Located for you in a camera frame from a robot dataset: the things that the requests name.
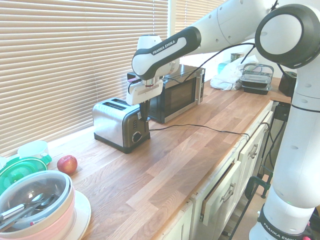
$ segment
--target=white plastic bag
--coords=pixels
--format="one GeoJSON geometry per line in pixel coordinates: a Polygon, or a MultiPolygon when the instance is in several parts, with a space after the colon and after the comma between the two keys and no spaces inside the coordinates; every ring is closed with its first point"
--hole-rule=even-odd
{"type": "Polygon", "coordinates": [[[259,62],[255,55],[247,57],[241,64],[243,59],[244,57],[241,57],[226,65],[220,74],[211,79],[211,87],[221,90],[238,90],[241,87],[241,83],[238,83],[237,81],[242,75],[244,66],[246,64],[259,62]]]}

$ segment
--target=green container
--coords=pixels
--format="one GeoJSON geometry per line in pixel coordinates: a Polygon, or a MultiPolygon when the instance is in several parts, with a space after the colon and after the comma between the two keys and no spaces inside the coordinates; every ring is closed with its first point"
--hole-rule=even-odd
{"type": "Polygon", "coordinates": [[[40,171],[48,170],[47,164],[52,159],[49,155],[42,159],[36,157],[16,157],[8,161],[0,170],[0,195],[16,181],[40,171]]]}

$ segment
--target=stainless steel toaster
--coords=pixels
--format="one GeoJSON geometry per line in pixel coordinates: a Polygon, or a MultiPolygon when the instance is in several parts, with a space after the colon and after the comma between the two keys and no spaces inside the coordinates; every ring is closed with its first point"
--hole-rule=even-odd
{"type": "Polygon", "coordinates": [[[110,98],[92,109],[94,138],[125,154],[150,139],[149,123],[141,120],[139,105],[110,98]]]}

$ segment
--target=red apple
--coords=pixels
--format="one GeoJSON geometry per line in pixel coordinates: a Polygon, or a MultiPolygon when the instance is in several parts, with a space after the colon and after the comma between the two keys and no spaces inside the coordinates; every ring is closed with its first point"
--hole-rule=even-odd
{"type": "Polygon", "coordinates": [[[78,166],[77,159],[72,155],[66,155],[59,159],[57,167],[60,172],[65,174],[73,174],[78,166]]]}

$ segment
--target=white plate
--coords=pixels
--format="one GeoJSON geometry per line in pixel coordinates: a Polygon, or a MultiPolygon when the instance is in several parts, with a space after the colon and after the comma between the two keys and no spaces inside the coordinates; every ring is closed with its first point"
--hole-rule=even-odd
{"type": "Polygon", "coordinates": [[[79,191],[75,191],[75,221],[69,234],[64,240],[80,240],[90,223],[91,206],[88,198],[79,191]]]}

